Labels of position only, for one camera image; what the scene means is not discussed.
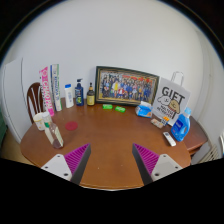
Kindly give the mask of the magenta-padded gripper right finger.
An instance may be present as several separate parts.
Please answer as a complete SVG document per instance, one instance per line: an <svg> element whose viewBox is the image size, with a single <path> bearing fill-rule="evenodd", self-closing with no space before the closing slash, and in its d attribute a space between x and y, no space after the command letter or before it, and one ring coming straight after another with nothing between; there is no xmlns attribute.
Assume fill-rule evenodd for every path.
<svg viewBox="0 0 224 224"><path fill-rule="evenodd" d="M132 146L132 154L136 160L144 185L148 185L182 169L169 155L158 155L136 143Z"/></svg>

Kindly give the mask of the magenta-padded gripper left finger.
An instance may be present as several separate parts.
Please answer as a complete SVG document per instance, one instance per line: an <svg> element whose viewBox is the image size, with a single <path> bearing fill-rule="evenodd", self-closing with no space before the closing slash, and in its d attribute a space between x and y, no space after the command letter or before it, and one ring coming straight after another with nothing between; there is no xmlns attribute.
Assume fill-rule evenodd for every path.
<svg viewBox="0 0 224 224"><path fill-rule="evenodd" d="M79 185L91 154L91 145L85 144L66 155L56 154L42 169Z"/></svg>

